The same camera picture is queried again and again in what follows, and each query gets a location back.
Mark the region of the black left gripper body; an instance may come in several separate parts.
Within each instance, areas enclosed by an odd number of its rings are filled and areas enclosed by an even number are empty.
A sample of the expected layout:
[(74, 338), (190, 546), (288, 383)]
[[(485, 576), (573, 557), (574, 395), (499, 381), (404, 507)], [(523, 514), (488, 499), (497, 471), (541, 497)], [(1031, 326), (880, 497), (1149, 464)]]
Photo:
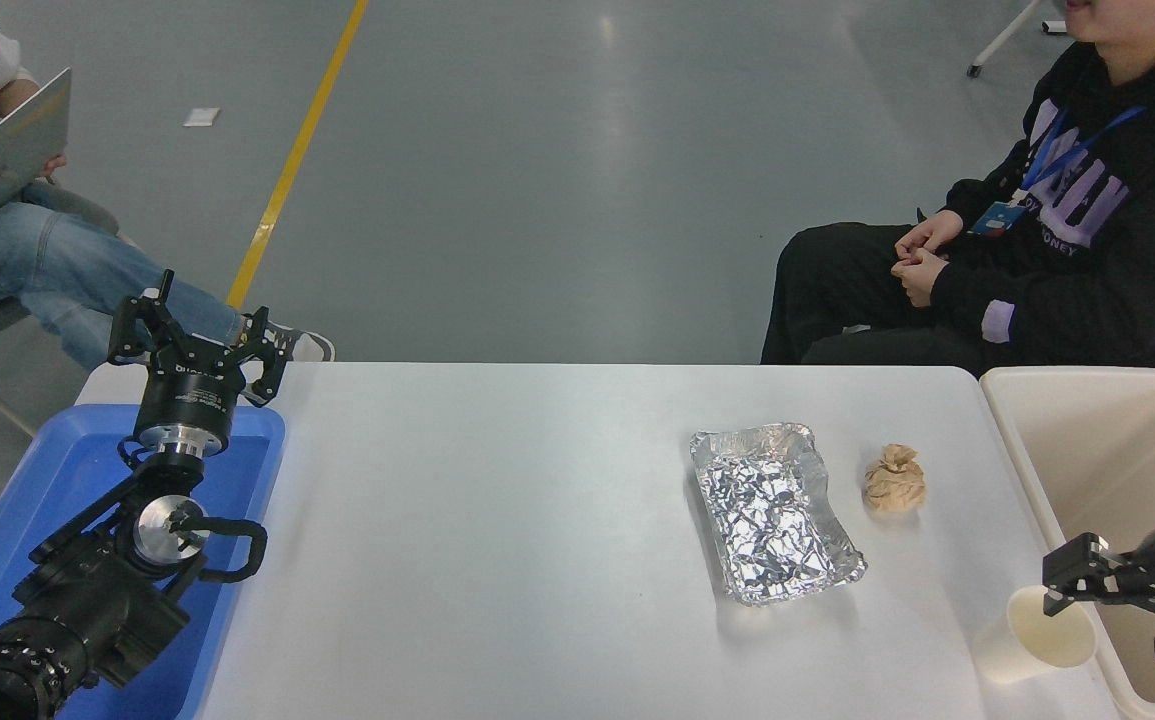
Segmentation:
[(234, 407), (245, 386), (238, 368), (206, 363), (202, 372), (170, 361), (147, 366), (147, 386), (135, 420), (135, 437), (156, 441), (174, 426), (201, 430), (213, 441), (229, 441)]

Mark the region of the person's left hand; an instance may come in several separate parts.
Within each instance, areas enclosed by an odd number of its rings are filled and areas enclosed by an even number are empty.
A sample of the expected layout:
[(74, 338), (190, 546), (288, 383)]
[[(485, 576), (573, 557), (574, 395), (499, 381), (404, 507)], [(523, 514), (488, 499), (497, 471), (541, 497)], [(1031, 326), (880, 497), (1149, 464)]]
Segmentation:
[(901, 283), (907, 300), (915, 309), (932, 306), (932, 292), (939, 274), (947, 268), (948, 261), (926, 248), (915, 248), (909, 258), (897, 260), (891, 268), (891, 274)]

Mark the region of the person's right hand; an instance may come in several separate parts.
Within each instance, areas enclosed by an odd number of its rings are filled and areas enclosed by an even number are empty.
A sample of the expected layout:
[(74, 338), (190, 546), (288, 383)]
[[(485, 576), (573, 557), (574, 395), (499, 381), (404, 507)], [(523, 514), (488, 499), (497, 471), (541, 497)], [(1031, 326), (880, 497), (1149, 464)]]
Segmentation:
[(917, 263), (917, 254), (921, 251), (937, 254), (947, 243), (956, 240), (962, 231), (964, 231), (964, 218), (949, 209), (942, 209), (932, 217), (923, 218), (894, 243), (897, 263)]

